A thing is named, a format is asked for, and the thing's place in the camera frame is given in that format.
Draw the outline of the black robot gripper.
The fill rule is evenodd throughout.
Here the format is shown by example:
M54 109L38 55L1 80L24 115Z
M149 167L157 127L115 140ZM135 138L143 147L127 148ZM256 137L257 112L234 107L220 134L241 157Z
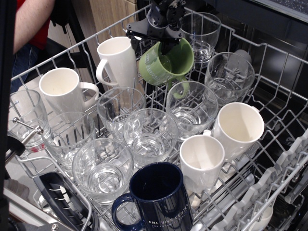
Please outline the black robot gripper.
M144 19L127 25L126 35L137 51L142 39L161 42L161 54L169 53L182 38L180 20L185 15L184 0L152 0Z

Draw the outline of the person forearm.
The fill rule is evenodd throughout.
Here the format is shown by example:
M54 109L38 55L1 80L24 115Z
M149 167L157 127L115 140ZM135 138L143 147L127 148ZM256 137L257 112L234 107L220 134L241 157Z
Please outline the person forearm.
M25 0L16 12L13 54L26 45L50 17L54 0Z

